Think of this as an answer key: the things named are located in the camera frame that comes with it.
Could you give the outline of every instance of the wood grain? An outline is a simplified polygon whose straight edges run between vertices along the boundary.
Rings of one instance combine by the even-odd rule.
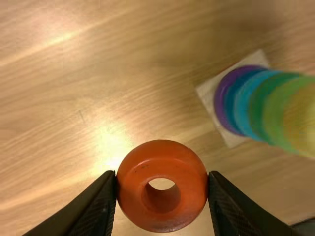
[[[262,48],[315,74],[311,0],[0,2],[0,234],[21,235],[135,146],[189,146],[288,224],[315,216],[315,162],[228,149],[195,87]],[[153,235],[117,208],[113,235]],[[174,236],[213,235],[208,207]]]

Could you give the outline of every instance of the ring hole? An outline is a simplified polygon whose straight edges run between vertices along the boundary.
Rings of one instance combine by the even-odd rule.
[[[149,210],[156,213],[168,213],[179,205],[181,191],[173,181],[157,178],[146,184],[142,198]]]
[[[175,185],[175,183],[167,178],[155,178],[149,182],[151,187],[157,190],[166,190]]]

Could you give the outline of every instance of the orange ring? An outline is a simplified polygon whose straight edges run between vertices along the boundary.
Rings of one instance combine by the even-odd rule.
[[[167,178],[175,185],[157,190],[149,185]],[[173,232],[191,223],[203,210],[208,175],[199,157],[188,147],[154,140],[132,150],[118,172],[118,203],[138,227],[156,233]]]

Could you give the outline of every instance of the stacked rings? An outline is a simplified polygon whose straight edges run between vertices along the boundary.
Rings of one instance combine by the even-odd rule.
[[[221,80],[214,109],[234,134],[315,156],[314,89],[315,77],[244,65]]]

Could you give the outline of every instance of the purple ring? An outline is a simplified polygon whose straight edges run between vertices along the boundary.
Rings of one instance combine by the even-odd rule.
[[[215,112],[217,115],[217,118],[221,125],[225,127],[227,130],[244,136],[242,133],[238,132],[228,121],[225,111],[224,111],[224,96],[230,86],[242,75],[245,73],[251,72],[253,70],[262,69],[264,68],[261,65],[244,65],[241,67],[238,67],[232,71],[230,71],[227,75],[223,77],[223,79],[220,81],[215,96],[214,96],[214,107]]]

